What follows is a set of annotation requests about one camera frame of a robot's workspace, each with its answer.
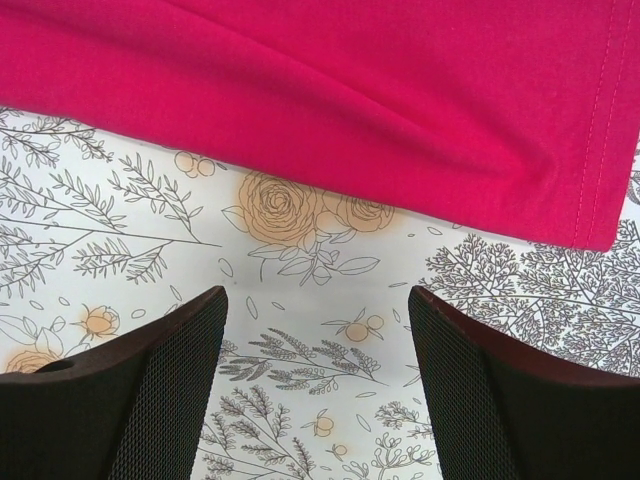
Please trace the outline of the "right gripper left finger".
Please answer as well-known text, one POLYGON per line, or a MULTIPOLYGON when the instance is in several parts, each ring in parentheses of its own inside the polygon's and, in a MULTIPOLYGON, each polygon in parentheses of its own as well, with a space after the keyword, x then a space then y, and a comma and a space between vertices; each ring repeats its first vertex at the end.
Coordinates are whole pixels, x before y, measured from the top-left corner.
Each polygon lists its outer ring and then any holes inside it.
POLYGON ((190 478, 227 312, 216 286, 93 349, 3 374, 2 478, 190 478))

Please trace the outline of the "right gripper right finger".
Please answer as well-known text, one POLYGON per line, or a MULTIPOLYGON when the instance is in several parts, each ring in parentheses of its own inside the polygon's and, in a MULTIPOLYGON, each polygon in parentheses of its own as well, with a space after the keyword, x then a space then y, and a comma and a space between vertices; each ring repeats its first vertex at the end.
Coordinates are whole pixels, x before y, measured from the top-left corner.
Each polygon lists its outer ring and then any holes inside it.
POLYGON ((533 348, 420 286, 408 309, 443 478, 638 478, 637 378, 533 348))

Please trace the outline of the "magenta t shirt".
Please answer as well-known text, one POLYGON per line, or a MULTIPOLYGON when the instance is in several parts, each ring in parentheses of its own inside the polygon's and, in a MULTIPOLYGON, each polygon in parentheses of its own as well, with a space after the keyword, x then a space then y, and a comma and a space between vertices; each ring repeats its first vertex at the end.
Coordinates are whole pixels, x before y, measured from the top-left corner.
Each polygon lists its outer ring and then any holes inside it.
POLYGON ((1 102, 606 251, 639 135, 639 5, 5 1, 1 102))

